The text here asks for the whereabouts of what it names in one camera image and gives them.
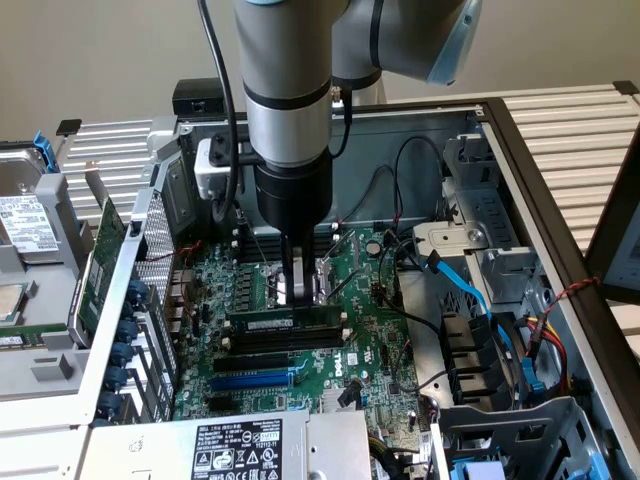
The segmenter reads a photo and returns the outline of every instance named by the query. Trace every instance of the screw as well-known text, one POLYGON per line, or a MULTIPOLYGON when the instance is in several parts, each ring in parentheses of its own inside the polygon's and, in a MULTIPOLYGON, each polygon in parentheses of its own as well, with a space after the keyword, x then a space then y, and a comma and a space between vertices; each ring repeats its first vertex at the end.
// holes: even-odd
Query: screw
POLYGON ((484 234, 475 228, 469 231, 468 236, 472 243, 479 243, 484 239, 484 234))

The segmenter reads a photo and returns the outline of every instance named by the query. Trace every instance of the power supply label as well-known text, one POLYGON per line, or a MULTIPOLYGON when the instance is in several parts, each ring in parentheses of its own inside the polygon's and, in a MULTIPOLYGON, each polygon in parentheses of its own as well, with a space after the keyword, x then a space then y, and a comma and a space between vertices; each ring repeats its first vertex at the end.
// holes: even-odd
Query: power supply label
POLYGON ((280 480, 282 420, 198 427, 192 480, 280 480))

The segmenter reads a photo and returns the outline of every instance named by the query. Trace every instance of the barcode sticker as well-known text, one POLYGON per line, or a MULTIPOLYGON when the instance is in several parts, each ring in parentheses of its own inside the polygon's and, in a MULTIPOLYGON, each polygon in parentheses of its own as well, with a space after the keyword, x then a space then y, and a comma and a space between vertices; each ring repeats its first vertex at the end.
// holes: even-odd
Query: barcode sticker
POLYGON ((19 253, 58 250, 47 214, 35 195, 0 197, 0 220, 19 253))

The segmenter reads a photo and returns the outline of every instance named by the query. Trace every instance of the hard drive label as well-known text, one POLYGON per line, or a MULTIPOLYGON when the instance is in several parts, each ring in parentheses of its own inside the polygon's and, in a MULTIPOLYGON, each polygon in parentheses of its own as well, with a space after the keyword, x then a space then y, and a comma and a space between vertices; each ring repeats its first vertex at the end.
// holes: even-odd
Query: hard drive label
POLYGON ((35 195, 0 197, 0 221, 19 253, 58 250, 47 214, 35 195))
POLYGON ((282 420, 198 427, 192 480, 279 480, 282 420))

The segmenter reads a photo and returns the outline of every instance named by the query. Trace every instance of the beige wall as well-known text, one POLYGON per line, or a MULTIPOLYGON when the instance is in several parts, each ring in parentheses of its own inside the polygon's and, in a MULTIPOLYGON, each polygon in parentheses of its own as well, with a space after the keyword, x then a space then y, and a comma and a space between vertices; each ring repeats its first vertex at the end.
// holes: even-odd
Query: beige wall
MULTIPOLYGON (((243 107, 232 1, 209 2, 243 107)), ((453 87, 385 75, 387 97, 640 85, 639 18, 639 0, 485 0, 453 87)), ((178 79, 213 72, 195 0, 0 0, 0 139, 171 113, 178 79)))

